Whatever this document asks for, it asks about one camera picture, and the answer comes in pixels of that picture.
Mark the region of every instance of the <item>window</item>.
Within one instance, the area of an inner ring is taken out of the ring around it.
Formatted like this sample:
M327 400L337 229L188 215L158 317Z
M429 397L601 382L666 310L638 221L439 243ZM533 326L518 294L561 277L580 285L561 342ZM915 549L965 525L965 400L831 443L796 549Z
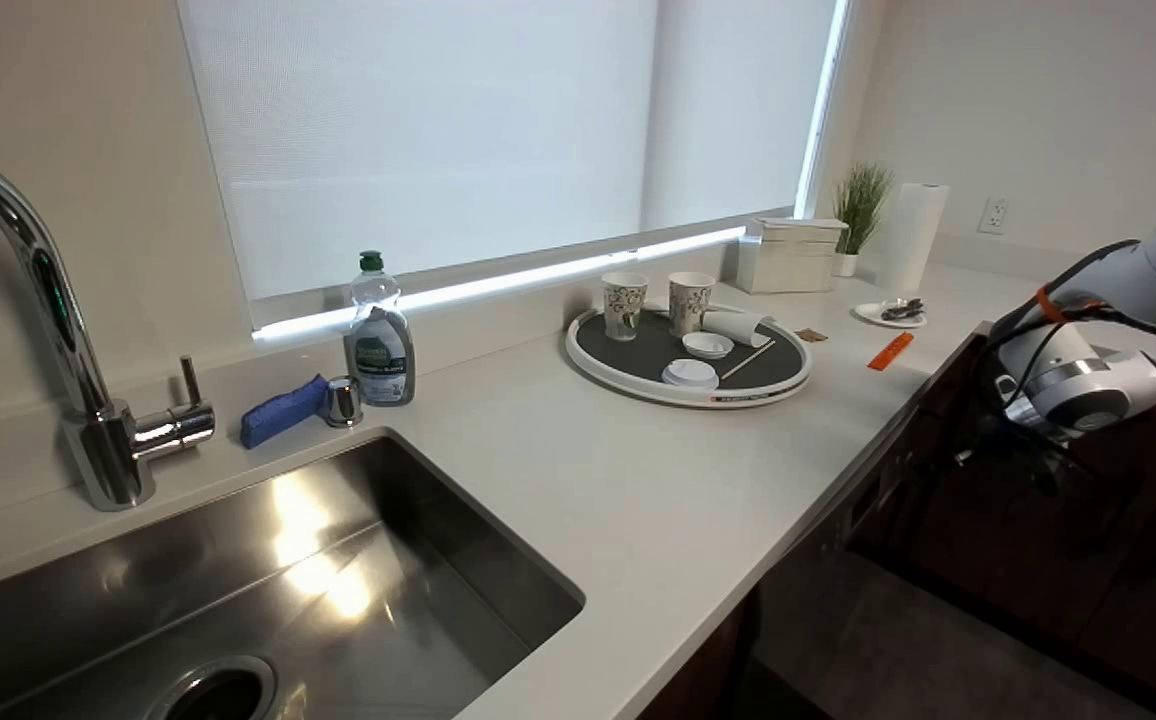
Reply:
M254 303L793 205L831 10L180 0Z

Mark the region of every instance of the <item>stainless steel sink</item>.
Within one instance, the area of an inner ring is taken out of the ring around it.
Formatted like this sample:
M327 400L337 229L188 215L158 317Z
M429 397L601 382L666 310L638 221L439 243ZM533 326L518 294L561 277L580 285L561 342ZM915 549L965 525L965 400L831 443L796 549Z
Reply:
M584 594L402 434L0 582L0 717L456 717Z

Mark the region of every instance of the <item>blue dish soap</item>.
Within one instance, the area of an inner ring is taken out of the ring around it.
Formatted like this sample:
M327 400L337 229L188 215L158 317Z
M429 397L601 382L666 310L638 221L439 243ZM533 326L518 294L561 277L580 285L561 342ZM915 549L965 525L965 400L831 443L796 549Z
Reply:
M385 277L385 255L360 255L351 288L355 321L344 332L344 365L364 402L397 409L417 397L417 348L402 317L402 288Z

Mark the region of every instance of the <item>gray tray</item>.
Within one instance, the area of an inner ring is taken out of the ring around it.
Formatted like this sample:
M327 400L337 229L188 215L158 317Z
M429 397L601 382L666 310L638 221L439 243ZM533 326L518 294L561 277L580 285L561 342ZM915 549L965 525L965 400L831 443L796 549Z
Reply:
M812 353L801 336L782 325L761 325L761 332L772 336L772 348L755 361L749 361L752 348L746 342L737 342L733 354L713 361L721 375L749 361L721 387L684 387L661 380L674 361L690 354L667 317L661 310L639 317L639 336L634 342L608 338L606 317L584 310L570 325L564 353L584 375L630 397L684 409L755 409L793 397L812 372Z

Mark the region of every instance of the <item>chrome faucet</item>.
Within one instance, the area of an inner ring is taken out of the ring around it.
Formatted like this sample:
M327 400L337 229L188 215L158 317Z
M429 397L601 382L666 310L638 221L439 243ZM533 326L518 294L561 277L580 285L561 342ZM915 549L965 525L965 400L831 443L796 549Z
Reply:
M65 449L97 506L136 506L152 496L148 460L193 449L218 432L218 410L202 400L188 354L180 361L188 409L136 425L132 409L111 400L84 332L80 303L65 279L56 243L41 211L0 174L0 229L13 241L34 294L49 317L49 336L65 367Z

